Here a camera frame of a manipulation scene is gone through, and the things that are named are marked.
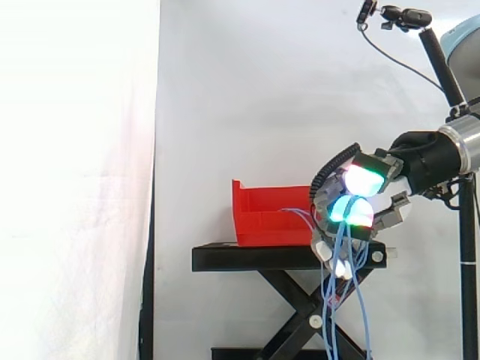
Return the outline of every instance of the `red plastic bin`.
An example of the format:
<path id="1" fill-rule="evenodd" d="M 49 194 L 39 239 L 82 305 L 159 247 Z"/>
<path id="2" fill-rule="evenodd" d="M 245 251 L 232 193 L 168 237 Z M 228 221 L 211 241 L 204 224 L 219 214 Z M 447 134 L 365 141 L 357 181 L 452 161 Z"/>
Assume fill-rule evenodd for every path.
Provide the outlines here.
<path id="1" fill-rule="evenodd" d="M 309 245 L 312 234 L 305 221 L 291 211 L 309 211 L 308 186 L 243 188 L 232 182 L 232 207 L 238 246 Z"/>

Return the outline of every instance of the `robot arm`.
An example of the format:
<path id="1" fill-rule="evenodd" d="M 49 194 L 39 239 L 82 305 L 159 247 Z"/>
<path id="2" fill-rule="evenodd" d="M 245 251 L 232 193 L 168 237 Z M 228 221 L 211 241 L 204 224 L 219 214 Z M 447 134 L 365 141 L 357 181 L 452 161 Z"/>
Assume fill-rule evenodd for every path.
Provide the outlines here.
<path id="1" fill-rule="evenodd" d="M 360 30 L 376 7 L 376 1 L 365 1 L 357 20 Z M 403 31 L 423 29 L 431 22 L 431 16 L 419 10 L 383 7 L 381 13 L 388 20 L 383 29 L 391 29 L 393 25 Z M 441 49 L 434 33 L 426 29 L 420 38 L 452 106 L 451 116 L 435 131 L 403 133 L 389 149 L 377 149 L 374 154 L 364 154 L 359 145 L 354 144 L 319 171 L 310 188 L 312 215 L 316 223 L 312 249 L 330 268 L 340 222 L 350 225 L 354 239 L 352 246 L 358 250 L 362 242 L 369 242 L 379 231 L 403 222 L 410 207 L 409 197 L 439 198 L 450 205 L 449 200 L 454 196 L 452 184 L 479 170 L 480 16 L 460 24 L 442 38 L 443 52 L 457 74 L 457 83 L 469 107 L 455 85 L 452 72 L 446 68 L 445 57 L 438 56 Z M 365 201 L 361 203 L 364 205 L 357 206 L 359 212 L 349 219 L 355 205 L 350 208 L 350 214 L 345 209 L 352 196 L 362 197 Z M 374 214 L 370 203 L 381 203 L 379 199 L 383 201 L 383 207 Z M 345 249 L 340 251 L 343 270 L 336 268 L 333 272 L 348 279 L 351 272 L 345 253 Z"/>

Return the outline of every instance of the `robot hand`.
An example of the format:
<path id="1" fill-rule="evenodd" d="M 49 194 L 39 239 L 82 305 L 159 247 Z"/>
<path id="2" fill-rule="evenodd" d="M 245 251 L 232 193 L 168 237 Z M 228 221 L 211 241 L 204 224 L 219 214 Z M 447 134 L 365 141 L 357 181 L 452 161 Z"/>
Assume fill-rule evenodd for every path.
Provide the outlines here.
<path id="1" fill-rule="evenodd" d="M 379 231 L 401 224 L 409 210 L 409 197 L 422 195 L 449 204 L 452 184 L 480 167 L 480 116 L 464 115 L 437 131 L 407 132 L 389 150 L 365 154 L 351 145 L 330 160 L 310 187 L 316 229 L 312 249 L 332 269 L 339 224 L 351 229 L 354 251 Z M 358 197 L 345 214 L 352 197 Z M 351 278 L 347 249 L 340 249 L 335 274 Z"/>

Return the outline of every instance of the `black cable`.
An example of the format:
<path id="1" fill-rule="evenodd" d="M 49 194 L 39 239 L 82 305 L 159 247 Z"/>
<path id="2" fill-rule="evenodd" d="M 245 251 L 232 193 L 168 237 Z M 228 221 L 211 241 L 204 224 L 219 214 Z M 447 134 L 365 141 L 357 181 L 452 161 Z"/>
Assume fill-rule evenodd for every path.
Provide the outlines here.
<path id="1" fill-rule="evenodd" d="M 317 212 L 317 209 L 315 208 L 315 204 L 312 203 L 312 204 L 310 205 L 310 216 L 312 217 L 313 225 L 315 226 L 315 229 L 316 229 L 319 233 L 323 233 L 323 230 L 320 229 L 320 225 L 318 224 L 317 218 L 315 217 L 315 212 Z"/>
<path id="2" fill-rule="evenodd" d="M 477 211 L 477 222 L 478 227 L 480 227 L 480 206 L 479 206 L 479 197 L 477 195 L 477 175 L 473 174 L 473 195 L 475 197 L 475 208 Z"/>
<path id="3" fill-rule="evenodd" d="M 396 58 L 394 58 L 393 56 L 387 54 L 385 51 L 383 51 L 382 49 L 380 49 L 377 45 L 375 45 L 372 40 L 370 40 L 370 38 L 368 38 L 367 34 L 365 34 L 366 30 L 368 29 L 368 24 L 364 24 L 364 26 L 362 28 L 359 29 L 359 31 L 361 32 L 361 34 L 363 35 L 364 39 L 376 50 L 378 51 L 380 54 L 382 54 L 383 56 L 385 56 L 387 59 L 389 60 L 392 60 L 395 64 L 397 65 L 400 65 L 401 67 L 403 68 L 406 68 L 410 71 L 412 71 L 413 73 L 419 75 L 420 77 L 422 77 L 423 79 L 427 80 L 430 84 L 432 84 L 433 86 L 435 86 L 436 88 L 438 88 L 441 92 L 444 92 L 443 89 L 442 89 L 442 86 L 438 85 L 436 82 L 434 82 L 432 79 L 430 79 L 429 77 L 425 76 L 423 73 L 421 73 L 420 71 L 414 69 L 413 67 L 410 67 L 409 65 L 407 64 L 404 64 L 403 62 L 401 61 L 398 61 Z"/>

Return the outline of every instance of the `blue cable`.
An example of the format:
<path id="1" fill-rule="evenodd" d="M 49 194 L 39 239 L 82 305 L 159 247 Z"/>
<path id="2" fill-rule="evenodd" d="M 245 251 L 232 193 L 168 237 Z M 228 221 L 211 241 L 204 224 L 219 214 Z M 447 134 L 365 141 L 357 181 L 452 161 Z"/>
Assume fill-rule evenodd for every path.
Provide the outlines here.
<path id="1" fill-rule="evenodd" d="M 350 229 L 350 226 L 346 227 L 346 236 L 348 238 L 348 245 L 349 245 L 348 256 L 349 256 L 350 261 L 353 262 L 352 230 Z M 366 250 L 364 250 L 364 254 L 367 254 L 368 253 L 368 243 L 365 246 L 365 249 Z M 357 269 L 355 269 L 355 273 L 353 275 L 353 283 L 355 284 L 355 290 L 357 292 L 358 302 L 360 303 L 360 308 L 361 308 L 361 315 L 363 316 L 363 323 L 364 323 L 364 327 L 365 327 L 365 343 L 366 343 L 366 346 L 367 346 L 367 360 L 371 360 L 370 330 L 369 330 L 369 327 L 368 327 L 367 309 L 365 307 L 365 302 L 364 302 L 364 299 L 363 299 L 362 292 L 360 291 L 359 281 L 356 277 L 356 270 Z"/>
<path id="2" fill-rule="evenodd" d="M 325 351 L 327 352 L 327 357 L 328 360 L 332 360 L 332 353 L 331 353 L 331 347 L 329 344 L 329 339 L 327 337 L 327 331 L 326 331 L 326 323 L 327 323 L 327 308 L 329 306 L 329 301 L 332 299 L 332 306 L 331 306 L 331 324 L 332 328 L 335 329 L 335 302 L 336 298 L 333 298 L 334 296 L 336 297 L 335 293 L 335 269 L 337 268 L 337 261 L 338 257 L 340 255 L 340 248 L 341 248 L 341 242 L 343 240 L 343 234 L 345 230 L 345 222 L 342 221 L 340 225 L 338 226 L 338 231 L 337 231 L 337 237 L 335 239 L 335 246 L 334 246 L 334 251 L 333 251 L 333 269 L 332 274 L 330 275 L 330 278 L 328 279 L 328 286 L 327 286 L 327 292 L 325 294 L 325 300 L 323 301 L 323 309 L 322 309 L 322 336 L 323 340 L 325 342 Z M 332 343 L 333 343 L 333 351 L 334 351 L 334 356 L 335 356 L 335 349 L 336 349 L 336 339 L 332 338 Z"/>
<path id="3" fill-rule="evenodd" d="M 343 219 L 347 219 L 348 214 L 350 213 L 350 210 L 352 209 L 353 204 L 355 201 L 358 199 L 358 196 L 352 196 L 349 199 L 349 202 L 346 204 L 345 211 L 343 212 Z M 333 344 L 333 358 L 334 360 L 338 360 L 338 348 L 337 348 L 337 333 L 335 332 L 335 315 L 336 315 L 336 309 L 339 306 L 340 301 L 337 301 L 337 289 L 336 289 L 336 283 L 335 283 L 335 270 L 337 269 L 337 263 L 339 261 L 340 257 L 340 249 L 342 247 L 342 243 L 344 240 L 344 232 L 345 232 L 345 226 L 347 223 L 342 221 L 340 225 L 338 226 L 338 231 L 337 231 L 337 236 L 335 238 L 335 246 L 334 246 L 334 253 L 333 253 L 333 269 L 332 269 L 332 274 L 330 275 L 330 279 L 328 282 L 328 289 L 327 289 L 327 294 L 328 297 L 327 299 L 332 299 L 332 304 L 331 304 L 331 342 Z M 326 306 L 328 306 L 328 301 L 324 301 L 323 303 L 323 312 L 322 315 L 323 317 L 323 324 L 326 324 Z M 331 360 L 331 354 L 329 350 L 329 345 L 328 345 L 328 338 L 324 336 L 325 340 L 325 348 L 328 348 L 327 351 L 327 356 L 328 360 Z"/>
<path id="4" fill-rule="evenodd" d="M 307 217 L 310 217 L 310 213 L 305 211 L 305 210 L 302 210 L 301 208 L 281 208 L 280 209 L 281 212 L 292 212 L 293 214 L 296 214 L 298 215 L 300 218 L 303 219 L 303 221 L 305 223 L 307 223 L 308 225 L 308 228 L 310 229 L 311 232 L 314 231 L 314 227 L 312 226 L 311 222 L 308 220 Z"/>

